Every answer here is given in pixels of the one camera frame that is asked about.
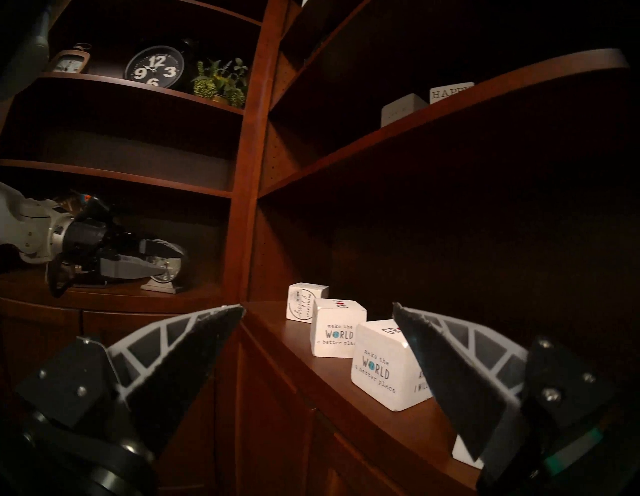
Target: small alarm clock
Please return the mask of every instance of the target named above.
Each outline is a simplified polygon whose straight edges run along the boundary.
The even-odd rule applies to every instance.
[[[49,72],[73,72],[83,71],[91,56],[88,51],[91,49],[89,43],[78,43],[73,50],[62,50],[49,62],[47,70]]]
[[[124,79],[171,88],[182,78],[184,58],[175,48],[149,47],[134,55],[124,71]]]

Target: green leaves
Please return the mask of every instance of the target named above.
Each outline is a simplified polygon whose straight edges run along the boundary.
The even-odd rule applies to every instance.
[[[242,108],[248,91],[244,72],[249,68],[238,57],[235,58],[236,65],[233,66],[233,72],[229,68],[234,61],[229,61],[221,67],[221,60],[207,60],[211,64],[207,69],[204,69],[202,61],[198,62],[199,76],[192,79],[193,93],[207,99],[221,95],[229,101],[230,105]]]

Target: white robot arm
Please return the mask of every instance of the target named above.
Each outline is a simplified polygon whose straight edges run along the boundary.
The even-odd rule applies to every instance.
[[[175,277],[180,261],[186,259],[180,246],[161,239],[140,239],[125,231],[95,197],[74,216],[53,200],[25,198],[0,182],[0,221],[0,244],[14,245],[29,264],[51,262],[47,278],[56,297],[78,282],[71,279],[60,288],[58,276],[64,263],[82,266],[85,279],[159,277],[163,282],[170,272]]]
[[[62,251],[62,240],[73,215],[53,200],[24,198],[0,182],[0,244],[12,244],[29,264],[50,262]]]

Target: white block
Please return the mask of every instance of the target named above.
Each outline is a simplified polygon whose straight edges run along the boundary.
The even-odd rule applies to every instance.
[[[483,469],[484,463],[479,458],[474,461],[471,458],[471,455],[467,451],[467,447],[465,446],[465,442],[462,440],[460,436],[456,438],[456,443],[453,445],[453,452],[451,456],[462,463],[466,463],[467,465],[471,465],[472,467]]]
[[[436,88],[432,88],[429,90],[429,103],[439,102],[440,100],[444,100],[451,95],[455,95],[456,93],[468,90],[469,88],[471,88],[471,86],[474,85],[475,83],[458,83],[449,84],[448,86],[437,86]]]
[[[313,303],[316,298],[329,296],[329,287],[299,282],[289,286],[287,318],[292,321],[311,322]]]
[[[393,319],[363,322],[357,334],[351,366],[351,381],[356,386],[394,412],[433,396]]]
[[[406,95],[395,102],[391,102],[388,105],[382,107],[382,118],[380,119],[380,127],[384,127],[387,124],[402,119],[409,114],[412,114],[416,110],[425,108],[428,105],[427,102],[422,100],[415,93]]]
[[[314,356],[351,358],[356,328],[367,320],[367,311],[357,301],[318,298],[313,302],[311,353]]]

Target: cabinet door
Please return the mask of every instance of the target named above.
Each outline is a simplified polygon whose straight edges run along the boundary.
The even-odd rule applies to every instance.
[[[236,493],[303,495],[314,408],[241,326]]]
[[[9,386],[15,388],[80,333],[80,310],[0,298],[0,360]]]
[[[83,312],[83,333],[100,337],[108,347],[147,324],[169,317],[173,314]],[[213,392],[211,374],[154,463],[163,495],[204,495],[213,491]]]
[[[398,496],[405,492],[371,465],[321,413],[309,455],[307,496]]]

